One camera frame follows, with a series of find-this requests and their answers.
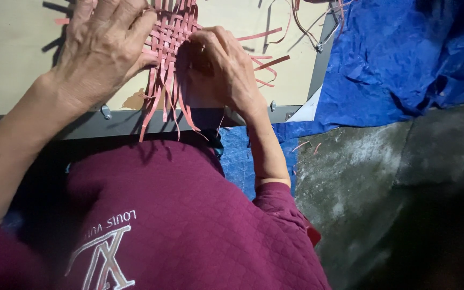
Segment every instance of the weaving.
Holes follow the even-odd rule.
[[[184,114],[186,117],[186,121],[189,126],[196,132],[200,131],[200,129],[195,126],[191,118],[191,107],[187,102],[187,98],[189,96],[184,94],[185,78],[183,77],[180,79],[180,76],[177,77],[175,65],[176,56],[180,46],[191,36],[193,32],[202,28],[202,26],[197,23],[198,6],[196,4],[196,0],[176,0],[173,11],[169,11],[168,0],[164,1],[164,5],[162,4],[162,0],[155,0],[154,8],[158,11],[159,20],[155,23],[155,26],[150,33],[151,40],[147,40],[145,42],[145,44],[150,46],[151,49],[143,49],[143,53],[149,53],[158,57],[160,64],[158,67],[152,68],[150,70],[147,90],[145,90],[145,94],[141,95],[144,98],[143,108],[145,108],[146,113],[141,127],[139,142],[143,141],[148,123],[151,121],[151,118],[155,113],[155,110],[157,109],[162,96],[164,96],[164,101],[162,104],[162,119],[164,122],[168,121],[168,108],[170,108],[172,118],[178,128],[176,108],[179,104],[182,110],[182,114]],[[68,24],[69,19],[56,19],[55,22],[59,25]],[[262,32],[252,36],[241,37],[237,40],[242,41],[255,39],[280,31],[282,31],[282,28]],[[284,37],[282,37],[279,41],[272,43],[279,43],[284,39]],[[254,70],[258,71],[261,69],[267,69],[273,73],[273,80],[277,77],[277,73],[274,69],[271,69],[270,66],[290,58],[289,55],[287,55],[268,63],[262,63],[260,61],[261,59],[272,59],[272,57],[250,57],[254,63],[259,65],[259,67],[255,68]],[[264,82],[259,79],[256,81],[265,86],[274,87],[268,82]]]

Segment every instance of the right hand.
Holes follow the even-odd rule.
[[[208,92],[247,123],[267,112],[267,102],[257,88],[252,60],[232,32],[221,26],[203,28],[194,32],[190,41],[203,44],[203,55],[209,59],[213,71],[212,76],[206,76],[189,70],[195,93]]]

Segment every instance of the person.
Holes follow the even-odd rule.
[[[0,224],[23,175],[63,127],[108,100],[138,71],[157,20],[146,0],[78,0],[58,64],[0,121]],[[0,227],[0,289],[330,289],[253,66],[222,27],[196,31],[213,75],[191,71],[244,118],[256,198],[248,201],[205,142],[152,140],[71,166],[68,194],[90,205],[65,275]]]

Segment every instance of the left hand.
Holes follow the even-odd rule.
[[[78,114],[108,101],[157,57],[142,53],[157,21],[147,0],[78,0],[57,65],[41,78]]]

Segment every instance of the white paper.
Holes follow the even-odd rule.
[[[311,99],[309,99],[296,113],[289,118],[287,122],[303,122],[303,121],[314,121],[314,115],[316,114],[316,108],[318,107],[318,101],[320,100],[320,95],[322,94],[322,87],[313,94]]]

